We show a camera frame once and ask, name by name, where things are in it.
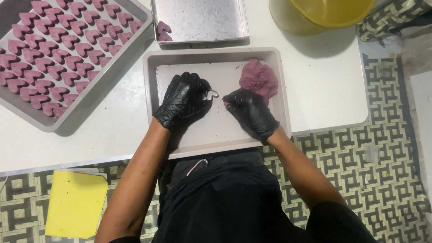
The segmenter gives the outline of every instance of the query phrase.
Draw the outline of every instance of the gloved hand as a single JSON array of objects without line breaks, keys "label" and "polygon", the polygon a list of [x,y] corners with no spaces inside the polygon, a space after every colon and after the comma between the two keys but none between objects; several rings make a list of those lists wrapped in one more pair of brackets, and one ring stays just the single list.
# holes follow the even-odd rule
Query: gloved hand
[{"label": "gloved hand", "polygon": [[196,73],[175,75],[166,90],[162,105],[153,116],[163,127],[172,131],[182,119],[212,105],[211,100],[204,99],[210,89],[209,82],[200,79]]},{"label": "gloved hand", "polygon": [[279,127],[279,122],[275,120],[259,94],[240,88],[224,96],[222,100],[229,103],[226,109],[241,125],[255,132],[263,140],[267,140]]}]

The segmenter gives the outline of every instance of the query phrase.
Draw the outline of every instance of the forearm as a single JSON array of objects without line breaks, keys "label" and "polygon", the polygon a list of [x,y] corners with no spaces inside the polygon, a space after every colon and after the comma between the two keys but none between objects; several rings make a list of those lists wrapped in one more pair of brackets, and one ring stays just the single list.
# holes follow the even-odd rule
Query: forearm
[{"label": "forearm", "polygon": [[111,196],[96,234],[96,243],[107,243],[125,236],[140,236],[169,135],[169,130],[153,118],[145,138]]},{"label": "forearm", "polygon": [[280,162],[289,174],[292,186],[310,209],[323,201],[346,205],[342,195],[289,140],[282,127],[279,126],[268,142],[275,147]]}]

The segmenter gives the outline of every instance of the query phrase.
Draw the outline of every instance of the metal baking pan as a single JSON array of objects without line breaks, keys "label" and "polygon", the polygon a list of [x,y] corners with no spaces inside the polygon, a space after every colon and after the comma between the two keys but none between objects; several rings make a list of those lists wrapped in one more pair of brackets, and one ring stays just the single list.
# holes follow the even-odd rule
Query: metal baking pan
[{"label": "metal baking pan", "polygon": [[[239,41],[249,38],[243,0],[150,0],[159,45]],[[172,42],[157,39],[157,24],[171,27]]]},{"label": "metal baking pan", "polygon": [[225,109],[222,97],[240,88],[243,65],[256,58],[273,68],[279,81],[279,92],[270,99],[269,108],[288,136],[291,136],[288,102],[280,53],[275,48],[228,48],[150,51],[144,55],[144,80],[147,115],[163,101],[166,89],[176,74],[197,73],[209,81],[219,98],[203,118],[186,121],[171,135],[167,152],[169,159],[263,145],[245,132]]},{"label": "metal baking pan", "polygon": [[[56,7],[56,1],[55,0],[46,0],[48,3],[51,4],[51,6]],[[83,0],[75,0],[74,2],[83,2]],[[97,83],[102,83],[101,80],[111,80],[113,76],[115,76],[116,73],[118,73],[123,68],[127,68],[124,66],[125,63],[127,63],[127,60],[134,56],[134,53],[138,50],[143,49],[143,43],[148,39],[148,36],[144,35],[144,32],[146,29],[148,29],[152,25],[152,17],[151,12],[146,7],[144,7],[142,4],[140,4],[137,0],[107,0],[107,4],[118,4],[121,7],[121,11],[124,13],[130,13],[132,14],[134,20],[139,20],[143,22],[143,25],[139,30],[129,39],[128,42],[126,42],[124,45],[121,43],[120,39],[114,40],[116,45],[123,45],[122,49],[109,61],[108,64],[104,68],[102,68],[100,65],[93,65],[95,67],[94,71],[100,71],[99,74],[93,79],[93,81],[90,82],[90,84],[86,87],[86,89],[78,96],[78,98],[72,103],[72,105],[67,109],[67,111],[57,120],[54,117],[48,117],[46,116],[43,111],[36,110],[33,108],[33,106],[29,102],[25,102],[21,99],[20,95],[16,95],[9,91],[8,87],[0,86],[0,105],[6,107],[13,113],[17,114],[24,120],[28,121],[30,124],[34,125],[35,127],[39,128],[40,130],[44,132],[53,132],[57,130],[68,118],[68,116],[74,112],[74,110],[78,110],[80,102],[91,92],[92,88],[97,85]],[[101,12],[98,11],[92,4],[86,4],[87,10],[93,10],[97,11],[100,15],[101,19],[108,19],[112,25],[118,25],[122,26],[118,20],[112,19],[108,16],[106,11]],[[11,25],[14,23],[22,24],[19,18],[19,13],[22,12],[33,12],[32,5],[30,3],[30,0],[3,0],[0,1],[0,16],[1,16],[1,26],[0,26],[0,47],[6,50],[7,54],[10,54],[8,51],[8,39],[16,39],[18,40],[12,33],[12,27]],[[62,11],[65,14],[72,14],[70,9]],[[82,20],[83,17],[75,17],[77,20]],[[55,27],[61,27],[61,24],[56,23]],[[84,30],[93,30],[97,29],[95,25],[88,25],[88,28]],[[50,35],[44,35],[38,31],[36,27],[32,28],[34,34],[39,34],[45,37],[47,41],[52,41]],[[68,30],[68,32],[71,35],[76,35],[72,30]],[[108,33],[102,34],[103,37],[109,37]],[[88,43],[85,36],[79,36],[80,43]],[[63,46],[63,43],[57,43],[60,46],[60,49],[68,51],[72,56],[76,55],[78,56],[76,49],[70,50]],[[99,45],[93,45],[95,49],[101,49],[99,48]],[[112,57],[109,52],[104,52],[106,57]],[[21,61],[26,62],[24,60],[23,54],[18,56]],[[92,63],[88,57],[83,58],[84,62]],[[32,70],[38,70],[35,65],[30,64],[33,66]],[[63,65],[67,72],[73,72],[70,70],[65,64]],[[50,80],[55,83],[56,87],[64,86],[64,82],[56,81],[50,77],[49,74],[45,74],[44,78],[41,78],[44,80]],[[81,77],[77,81],[88,81],[88,78]],[[76,93],[77,91],[74,87],[68,87],[70,90],[70,93]],[[58,102],[63,105],[63,107],[67,107],[65,102]]]}]

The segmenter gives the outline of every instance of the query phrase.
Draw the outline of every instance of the yellow plastic container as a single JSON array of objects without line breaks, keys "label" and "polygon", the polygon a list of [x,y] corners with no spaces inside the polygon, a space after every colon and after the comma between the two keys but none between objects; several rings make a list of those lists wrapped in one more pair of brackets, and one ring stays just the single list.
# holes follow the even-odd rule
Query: yellow plastic container
[{"label": "yellow plastic container", "polygon": [[294,35],[316,35],[360,22],[375,0],[270,0],[276,24]]}]

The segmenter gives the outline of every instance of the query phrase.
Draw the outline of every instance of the tabletop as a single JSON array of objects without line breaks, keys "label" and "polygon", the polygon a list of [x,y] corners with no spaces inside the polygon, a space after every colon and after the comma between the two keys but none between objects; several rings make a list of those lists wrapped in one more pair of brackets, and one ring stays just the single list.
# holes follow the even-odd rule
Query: tabletop
[{"label": "tabletop", "polygon": [[[139,1],[150,9],[149,1]],[[245,6],[250,41],[220,47],[275,47],[281,52],[293,135],[368,120],[354,27],[292,36],[277,28],[268,0],[245,0]],[[145,52],[156,50],[161,48],[154,40],[146,44]],[[106,95],[80,105],[82,112],[72,115],[57,132],[44,133],[0,106],[0,176],[131,158],[149,126],[143,55],[144,50],[129,69],[113,77],[115,86]]]}]

